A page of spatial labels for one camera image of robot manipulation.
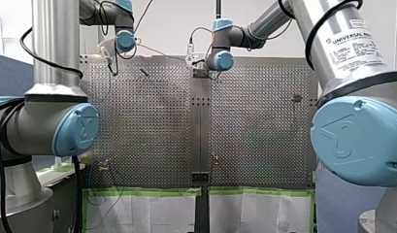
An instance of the printed label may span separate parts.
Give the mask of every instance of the printed label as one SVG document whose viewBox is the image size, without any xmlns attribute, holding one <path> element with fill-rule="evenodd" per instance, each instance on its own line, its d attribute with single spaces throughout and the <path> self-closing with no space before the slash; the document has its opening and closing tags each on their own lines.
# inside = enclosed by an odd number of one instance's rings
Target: printed label
<svg viewBox="0 0 397 233">
<path fill-rule="evenodd" d="M 339 33 L 323 44 L 332 68 L 340 76 L 363 65 L 384 63 L 372 35 L 364 28 Z"/>
<path fill-rule="evenodd" d="M 355 28 L 366 28 L 367 23 L 362 19 L 351 19 L 349 21 L 352 27 Z"/>
</svg>

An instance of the light blue joint cap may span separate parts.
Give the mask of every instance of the light blue joint cap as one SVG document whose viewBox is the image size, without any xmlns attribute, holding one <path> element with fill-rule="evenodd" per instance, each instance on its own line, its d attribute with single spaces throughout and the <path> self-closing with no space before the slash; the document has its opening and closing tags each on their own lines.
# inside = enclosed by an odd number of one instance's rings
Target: light blue joint cap
<svg viewBox="0 0 397 233">
<path fill-rule="evenodd" d="M 234 56 L 227 50 L 219 51 L 213 59 L 214 68 L 217 71 L 227 71 L 234 66 Z"/>
<path fill-rule="evenodd" d="M 220 30 L 223 30 L 225 28 L 232 27 L 232 25 L 233 25 L 232 19 L 229 19 L 229 18 L 217 18 L 214 21 L 213 30 L 214 31 L 220 31 Z"/>
<path fill-rule="evenodd" d="M 59 123 L 52 139 L 55 156 L 78 156 L 89 150 L 98 134 L 99 115 L 91 104 L 75 106 Z"/>
<path fill-rule="evenodd" d="M 133 12 L 132 11 L 132 1 L 131 0 L 116 0 L 116 3 L 125 8 L 126 10 Z"/>
<path fill-rule="evenodd" d="M 135 48 L 135 37 L 130 31 L 121 30 L 116 34 L 116 45 L 121 51 L 131 51 Z"/>
<path fill-rule="evenodd" d="M 370 98 L 346 96 L 315 114 L 311 140 L 323 164 L 343 180 L 397 186 L 397 110 Z"/>
<path fill-rule="evenodd" d="M 18 98 L 23 98 L 23 96 L 0 96 L 0 103 Z"/>
</svg>

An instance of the white wall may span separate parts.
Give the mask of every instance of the white wall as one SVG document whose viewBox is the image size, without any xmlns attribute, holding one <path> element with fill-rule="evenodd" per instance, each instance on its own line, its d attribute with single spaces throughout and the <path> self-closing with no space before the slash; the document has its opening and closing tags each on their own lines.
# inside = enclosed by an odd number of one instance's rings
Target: white wall
<svg viewBox="0 0 397 233">
<path fill-rule="evenodd" d="M 139 19 L 149 0 L 133 0 L 135 19 Z M 276 0 L 224 0 L 224 17 L 235 24 L 247 26 Z M 361 10 L 379 43 L 387 63 L 397 67 L 397 0 L 366 0 Z M 167 54 L 184 55 L 193 28 L 212 27 L 215 18 L 215 0 L 154 0 L 144 18 L 137 37 L 143 44 Z M 0 0 L 0 53 L 26 62 L 32 59 L 18 45 L 18 38 L 31 25 L 31 2 L 28 0 Z M 82 27 L 82 53 L 95 53 L 98 29 Z M 211 35 L 197 32 L 194 38 L 197 50 L 205 51 Z M 248 52 L 233 49 L 235 55 L 303 57 L 304 42 L 293 22 L 279 39 L 271 41 L 263 50 Z M 153 52 L 140 48 L 139 54 Z"/>
</svg>

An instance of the blue panel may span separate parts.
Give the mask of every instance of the blue panel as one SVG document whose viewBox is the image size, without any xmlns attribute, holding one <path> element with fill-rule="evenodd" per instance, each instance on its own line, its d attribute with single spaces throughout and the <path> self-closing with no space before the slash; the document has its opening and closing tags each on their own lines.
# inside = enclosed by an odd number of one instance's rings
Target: blue panel
<svg viewBox="0 0 397 233">
<path fill-rule="evenodd" d="M 116 45 L 122 51 L 131 51 L 135 47 L 135 37 L 130 31 L 121 30 L 116 34 Z"/>
<path fill-rule="evenodd" d="M 318 233 L 357 233 L 359 216 L 377 208 L 383 187 L 347 183 L 326 169 L 316 172 Z"/>
<path fill-rule="evenodd" d="M 32 65 L 0 55 L 0 96 L 23 96 L 33 80 Z"/>
<path fill-rule="evenodd" d="M 116 3 L 125 8 L 126 10 L 132 12 L 132 1 L 131 0 L 116 0 Z"/>
<path fill-rule="evenodd" d="M 90 104 L 75 106 L 61 120 L 52 139 L 55 156 L 77 156 L 92 147 L 98 134 L 98 112 Z"/>
<path fill-rule="evenodd" d="M 322 163 L 359 185 L 397 186 L 397 110 L 374 99 L 346 96 L 324 105 L 311 139 Z"/>
<path fill-rule="evenodd" d="M 232 20 L 229 18 L 218 18 L 217 20 L 214 21 L 214 26 L 213 30 L 214 31 L 220 31 L 225 28 L 232 27 L 233 23 Z"/>
<path fill-rule="evenodd" d="M 217 71 L 230 70 L 234 66 L 234 56 L 227 50 L 220 51 L 214 56 L 213 64 Z"/>
</svg>

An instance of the metal pegboard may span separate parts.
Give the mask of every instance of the metal pegboard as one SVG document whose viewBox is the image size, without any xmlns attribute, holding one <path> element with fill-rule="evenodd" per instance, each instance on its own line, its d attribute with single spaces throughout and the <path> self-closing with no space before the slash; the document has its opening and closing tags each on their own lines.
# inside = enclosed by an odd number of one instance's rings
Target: metal pegboard
<svg viewBox="0 0 397 233">
<path fill-rule="evenodd" d="M 313 184 L 316 96 L 304 59 L 239 59 L 213 82 L 211 185 Z"/>
<path fill-rule="evenodd" d="M 101 116 L 92 185 L 191 186 L 184 63 L 136 57 L 120 61 L 113 77 L 99 56 L 83 56 L 82 62 L 83 89 Z"/>
<path fill-rule="evenodd" d="M 82 68 L 83 89 L 101 113 L 92 185 L 192 186 L 184 63 L 136 57 L 120 61 L 112 77 L 99 56 L 83 56 Z M 317 81 L 304 59 L 238 57 L 233 70 L 212 83 L 210 185 L 312 184 L 309 131 Z M 294 94 L 302 96 L 300 103 L 292 101 Z"/>
</svg>

